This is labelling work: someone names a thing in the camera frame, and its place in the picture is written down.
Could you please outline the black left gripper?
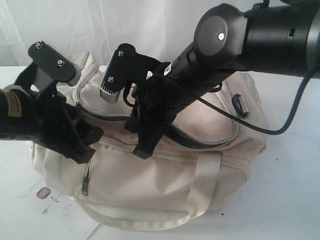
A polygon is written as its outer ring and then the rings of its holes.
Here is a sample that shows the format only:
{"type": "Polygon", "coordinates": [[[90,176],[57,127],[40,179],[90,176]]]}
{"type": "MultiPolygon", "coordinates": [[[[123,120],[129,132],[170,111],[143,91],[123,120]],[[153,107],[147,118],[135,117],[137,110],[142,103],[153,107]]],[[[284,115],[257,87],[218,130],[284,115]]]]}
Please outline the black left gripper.
{"type": "Polygon", "coordinates": [[[97,143],[104,131],[82,119],[75,125],[76,107],[67,103],[54,83],[40,90],[33,103],[37,126],[34,141],[50,150],[61,150],[77,164],[87,164],[95,153],[90,145],[97,143]]]}

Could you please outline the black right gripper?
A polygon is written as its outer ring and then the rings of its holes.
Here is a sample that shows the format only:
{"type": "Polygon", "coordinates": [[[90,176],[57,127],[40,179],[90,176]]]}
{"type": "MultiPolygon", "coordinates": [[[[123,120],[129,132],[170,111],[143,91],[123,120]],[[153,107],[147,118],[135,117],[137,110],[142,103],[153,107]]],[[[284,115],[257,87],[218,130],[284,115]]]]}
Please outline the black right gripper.
{"type": "Polygon", "coordinates": [[[197,60],[162,62],[137,85],[135,105],[124,128],[138,133],[133,154],[148,159],[177,114],[218,84],[218,71],[197,60]]]}

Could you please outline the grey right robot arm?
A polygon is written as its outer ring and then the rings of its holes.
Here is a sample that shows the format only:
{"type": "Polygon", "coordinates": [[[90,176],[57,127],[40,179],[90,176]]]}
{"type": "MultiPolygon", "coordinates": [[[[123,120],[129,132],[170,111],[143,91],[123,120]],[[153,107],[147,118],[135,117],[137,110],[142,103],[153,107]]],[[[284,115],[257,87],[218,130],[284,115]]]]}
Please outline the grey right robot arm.
{"type": "Polygon", "coordinates": [[[320,3],[286,0],[271,7],[265,0],[246,12],[222,3],[201,17],[192,43],[170,65],[138,58],[153,75],[138,85],[125,125],[138,134],[137,157],[151,157],[177,114],[237,71],[303,77],[284,125],[278,130],[255,127],[280,135],[293,121],[309,80],[320,76],[320,3]]]}

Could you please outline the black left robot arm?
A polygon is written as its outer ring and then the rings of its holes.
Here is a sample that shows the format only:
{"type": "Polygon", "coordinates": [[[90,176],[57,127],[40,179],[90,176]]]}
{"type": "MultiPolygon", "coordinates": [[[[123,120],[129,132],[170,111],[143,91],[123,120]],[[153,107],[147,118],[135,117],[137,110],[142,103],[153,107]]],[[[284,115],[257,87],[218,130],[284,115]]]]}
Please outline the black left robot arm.
{"type": "Polygon", "coordinates": [[[2,141],[31,141],[77,164],[86,164],[95,153],[91,145],[103,133],[101,128],[85,122],[80,107],[68,104],[55,88],[34,92],[9,85],[0,91],[2,141]]]}

